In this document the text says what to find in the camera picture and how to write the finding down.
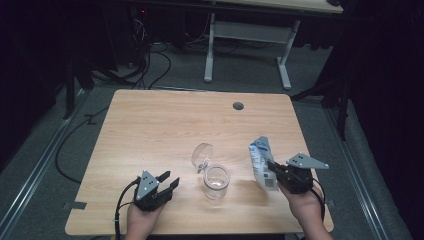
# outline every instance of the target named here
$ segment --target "human hand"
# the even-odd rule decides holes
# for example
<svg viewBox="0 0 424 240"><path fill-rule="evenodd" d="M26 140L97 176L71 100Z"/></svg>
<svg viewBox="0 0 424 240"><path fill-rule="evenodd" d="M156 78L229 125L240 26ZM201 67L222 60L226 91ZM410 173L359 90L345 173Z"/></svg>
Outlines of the human hand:
<svg viewBox="0 0 424 240"><path fill-rule="evenodd" d="M292 194L281 183L278 182L277 185L289 200L290 211L299 221L306 239L333 239L324 227L321 219L321 204L312 192ZM322 198L322 192L319 188L314 186L313 190Z"/></svg>
<svg viewBox="0 0 424 240"><path fill-rule="evenodd" d="M143 212L131 203L127 211L127 233L125 234L125 240L147 239L155 228L156 221L165 205L162 205L153 212Z"/></svg>

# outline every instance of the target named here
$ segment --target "table top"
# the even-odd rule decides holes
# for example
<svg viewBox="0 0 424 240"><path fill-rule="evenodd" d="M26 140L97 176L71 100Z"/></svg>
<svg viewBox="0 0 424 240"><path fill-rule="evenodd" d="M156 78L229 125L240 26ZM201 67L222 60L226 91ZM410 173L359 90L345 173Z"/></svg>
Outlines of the table top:
<svg viewBox="0 0 424 240"><path fill-rule="evenodd" d="M240 102L244 108L235 110ZM267 136L275 160L308 154L290 98L283 94L118 90L111 102L66 232L114 234L114 213L124 188L143 170L154 176L171 171L159 191L180 177L153 234L253 234L302 232L288 201L255 182L249 144ZM202 191L191 156L200 143L213 145L210 164L224 165L231 182L223 199ZM123 202L133 198L133 188ZM120 210L126 231L127 207ZM333 222L326 210L324 221Z"/></svg>
<svg viewBox="0 0 424 240"><path fill-rule="evenodd" d="M319 13L342 13L341 6L335 7L326 0L214 0L215 2L247 4L261 7L285 8Z"/></svg>

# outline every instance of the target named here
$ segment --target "glass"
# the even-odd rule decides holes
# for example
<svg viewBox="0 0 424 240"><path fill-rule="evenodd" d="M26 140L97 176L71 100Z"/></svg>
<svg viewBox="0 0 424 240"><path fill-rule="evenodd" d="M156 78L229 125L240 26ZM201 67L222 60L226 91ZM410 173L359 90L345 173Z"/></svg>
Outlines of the glass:
<svg viewBox="0 0 424 240"><path fill-rule="evenodd" d="M230 183L228 170L221 165L208 166L213 155L213 147L208 143L201 143L193 152L191 163L197 173L203 170L203 192L210 199L220 199L227 193Z"/></svg>
<svg viewBox="0 0 424 240"><path fill-rule="evenodd" d="M203 174L203 192L210 199L220 199L227 193L230 183L228 170L219 165L208 167Z"/></svg>

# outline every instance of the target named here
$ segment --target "robotic arm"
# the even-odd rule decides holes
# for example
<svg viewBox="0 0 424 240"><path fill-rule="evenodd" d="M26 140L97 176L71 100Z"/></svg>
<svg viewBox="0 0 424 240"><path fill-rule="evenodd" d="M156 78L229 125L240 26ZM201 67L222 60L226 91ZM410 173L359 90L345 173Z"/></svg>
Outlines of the robotic arm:
<svg viewBox="0 0 424 240"><path fill-rule="evenodd" d="M277 180L293 194L306 193L313 187L312 168L329 169L328 164L302 153L290 158L287 166L270 161L267 164L268 169L277 176Z"/></svg>
<svg viewBox="0 0 424 240"><path fill-rule="evenodd" d="M166 171L159 177L153 177L148 171L144 170L140 183L134 192L134 204L145 212L153 212L163 204L172 199L172 192L178 187L180 178L175 179L167 189L158 193L159 184L165 181L171 175Z"/></svg>

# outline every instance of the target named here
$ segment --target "white table leg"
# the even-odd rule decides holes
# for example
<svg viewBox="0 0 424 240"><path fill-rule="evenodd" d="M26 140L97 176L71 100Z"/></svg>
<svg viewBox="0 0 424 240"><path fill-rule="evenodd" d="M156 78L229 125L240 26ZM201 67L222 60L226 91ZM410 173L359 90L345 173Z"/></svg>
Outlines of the white table leg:
<svg viewBox="0 0 424 240"><path fill-rule="evenodd" d="M206 67L205 67L205 82L212 82L213 73L213 41L215 37L215 14L211 13L211 23L209 30L209 49L208 55L206 56Z"/></svg>
<svg viewBox="0 0 424 240"><path fill-rule="evenodd" d="M296 37L297 30L299 28L300 21L297 20L293 24L293 28L290 31L290 36L286 44L286 49L282 57L277 58L278 69L280 70L281 81L283 82L283 88L286 90L291 89L289 75L287 74L286 61L290 53L290 49L293 45L294 38Z"/></svg>

